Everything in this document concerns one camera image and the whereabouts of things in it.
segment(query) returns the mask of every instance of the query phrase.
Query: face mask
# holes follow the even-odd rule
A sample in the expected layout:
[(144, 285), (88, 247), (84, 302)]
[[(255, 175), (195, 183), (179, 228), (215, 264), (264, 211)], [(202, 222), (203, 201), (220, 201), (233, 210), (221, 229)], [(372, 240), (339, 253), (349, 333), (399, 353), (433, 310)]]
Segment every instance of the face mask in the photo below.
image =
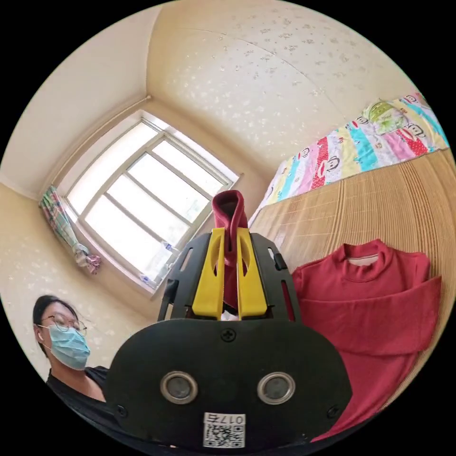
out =
[(51, 336), (51, 353), (64, 365), (83, 371), (86, 367), (90, 349), (86, 338), (81, 336), (74, 328), (60, 331), (57, 326), (48, 326)]

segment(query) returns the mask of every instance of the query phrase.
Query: screw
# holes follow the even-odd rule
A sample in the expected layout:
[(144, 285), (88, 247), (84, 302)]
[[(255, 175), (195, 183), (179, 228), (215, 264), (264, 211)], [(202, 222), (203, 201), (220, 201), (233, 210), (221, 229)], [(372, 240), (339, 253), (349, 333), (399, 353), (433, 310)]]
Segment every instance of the screw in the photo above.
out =
[(223, 342), (233, 342), (236, 339), (236, 332), (228, 328), (224, 329), (220, 336)]
[(127, 418), (128, 412), (125, 407), (122, 407), (121, 405), (117, 406), (117, 413), (121, 418)]
[(327, 412), (326, 416), (329, 419), (336, 418), (336, 416), (339, 414), (339, 407), (337, 405), (332, 406)]

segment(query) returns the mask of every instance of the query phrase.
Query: red cloth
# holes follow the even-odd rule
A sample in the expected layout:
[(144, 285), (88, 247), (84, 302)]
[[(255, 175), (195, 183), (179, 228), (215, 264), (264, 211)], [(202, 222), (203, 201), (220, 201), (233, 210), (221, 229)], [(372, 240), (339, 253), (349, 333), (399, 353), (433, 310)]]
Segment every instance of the red cloth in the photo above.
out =
[(225, 228), (225, 286), (223, 301), (238, 307), (237, 231), (247, 228), (244, 197), (237, 190), (223, 191), (212, 199), (215, 227)]
[[(378, 259), (369, 266), (347, 260), (372, 255)], [(401, 252), (377, 239), (344, 244), (293, 272), (303, 324), (336, 347), (353, 391), (337, 423), (315, 440), (377, 413), (429, 346), (441, 288), (440, 277), (428, 280), (429, 267), (425, 254)]]

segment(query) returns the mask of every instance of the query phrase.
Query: curtain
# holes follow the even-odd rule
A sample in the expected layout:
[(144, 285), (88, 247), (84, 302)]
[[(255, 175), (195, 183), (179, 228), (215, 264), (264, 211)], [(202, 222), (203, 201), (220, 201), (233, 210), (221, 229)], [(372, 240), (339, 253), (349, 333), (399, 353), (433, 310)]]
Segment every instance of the curtain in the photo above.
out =
[(39, 206), (54, 233), (60, 236), (73, 250), (78, 266), (86, 267), (91, 274), (96, 274), (100, 267), (100, 257), (90, 255), (87, 247), (78, 242), (76, 234), (71, 228), (68, 215), (62, 207), (57, 189), (53, 185), (47, 189), (39, 202)]

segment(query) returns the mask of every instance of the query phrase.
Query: woman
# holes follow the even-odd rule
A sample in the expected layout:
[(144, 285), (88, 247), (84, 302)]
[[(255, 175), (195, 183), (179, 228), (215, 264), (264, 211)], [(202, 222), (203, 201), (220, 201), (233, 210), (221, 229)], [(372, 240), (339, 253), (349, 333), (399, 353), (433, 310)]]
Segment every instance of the woman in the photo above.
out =
[(66, 401), (79, 393), (105, 402), (102, 387), (108, 369), (86, 368), (90, 355), (87, 328), (75, 309), (55, 296), (41, 296), (33, 308), (33, 325), (37, 342), (51, 365), (47, 385)]
[(33, 308), (33, 327), (51, 365), (46, 384), (57, 396), (107, 435), (147, 454), (155, 454), (156, 444), (126, 433), (106, 404), (103, 387), (109, 369), (86, 367), (90, 355), (87, 328), (74, 307), (56, 296), (40, 296)]

